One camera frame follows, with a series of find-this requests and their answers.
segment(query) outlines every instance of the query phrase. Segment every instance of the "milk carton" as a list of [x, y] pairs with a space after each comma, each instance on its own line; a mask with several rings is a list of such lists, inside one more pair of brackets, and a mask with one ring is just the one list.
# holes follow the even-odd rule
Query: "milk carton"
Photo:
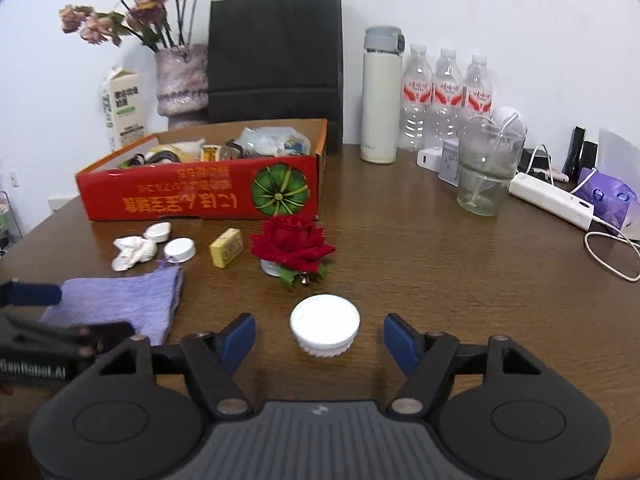
[[102, 108], [112, 152], [145, 135], [140, 76], [116, 67], [102, 85]]

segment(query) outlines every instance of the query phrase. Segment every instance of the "glass cup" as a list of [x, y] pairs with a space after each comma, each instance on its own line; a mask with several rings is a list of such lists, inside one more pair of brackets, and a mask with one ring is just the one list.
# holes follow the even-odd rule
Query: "glass cup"
[[524, 148], [525, 132], [476, 116], [459, 130], [458, 203], [481, 216], [496, 216], [507, 198]]

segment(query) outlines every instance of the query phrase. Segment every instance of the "red cardboard box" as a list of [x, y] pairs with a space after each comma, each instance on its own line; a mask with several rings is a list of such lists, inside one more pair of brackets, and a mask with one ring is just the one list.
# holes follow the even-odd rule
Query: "red cardboard box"
[[[118, 169], [158, 144], [202, 138], [225, 144], [244, 128], [259, 126], [295, 128], [311, 141], [312, 154]], [[90, 220], [265, 219], [295, 212], [317, 218], [325, 140], [324, 119], [194, 126], [137, 140], [80, 171], [76, 182]]]

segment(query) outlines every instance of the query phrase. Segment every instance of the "wooden table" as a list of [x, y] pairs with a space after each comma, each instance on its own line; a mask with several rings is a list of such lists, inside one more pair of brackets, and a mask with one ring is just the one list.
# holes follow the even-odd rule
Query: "wooden table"
[[[151, 223], [91, 223], [74, 200], [2, 258], [0, 280], [61, 283], [115, 276], [112, 240], [139, 235]], [[184, 264], [171, 341], [218, 330], [251, 312], [258, 338], [235, 378], [257, 405], [267, 398], [387, 402], [403, 380], [382, 345], [388, 312], [398, 312], [421, 331], [443, 330], [462, 342], [484, 343], [505, 333], [607, 413], [613, 442], [599, 478], [640, 474], [640, 285], [591, 260], [580, 230], [515, 198], [497, 218], [473, 216], [456, 204], [453, 188], [418, 168], [407, 153], [391, 166], [376, 166], [361, 162], [355, 146], [328, 159], [321, 224], [337, 246], [328, 277], [287, 292], [259, 269], [248, 250], [227, 269], [211, 263], [207, 247], [226, 228], [241, 228], [248, 245], [259, 222], [172, 221], [172, 235], [194, 238], [198, 254]], [[625, 272], [638, 268], [623, 244], [595, 240], [594, 245]], [[128, 274], [155, 266], [137, 266]], [[329, 361], [300, 351], [289, 329], [296, 303], [322, 292], [348, 298], [362, 316], [353, 347]], [[463, 379], [456, 387], [477, 383], [478, 378]], [[175, 378], [163, 384], [183, 387]], [[2, 408], [38, 402], [20, 391], [4, 397]], [[24, 449], [14, 441], [4, 445], [0, 478], [31, 478], [34, 469]]]

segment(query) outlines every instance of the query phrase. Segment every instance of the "thermos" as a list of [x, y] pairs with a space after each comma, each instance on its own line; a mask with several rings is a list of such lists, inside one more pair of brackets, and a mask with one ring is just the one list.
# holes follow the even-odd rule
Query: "thermos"
[[404, 36], [398, 27], [369, 27], [364, 37], [360, 158], [375, 164], [396, 160], [402, 92]]

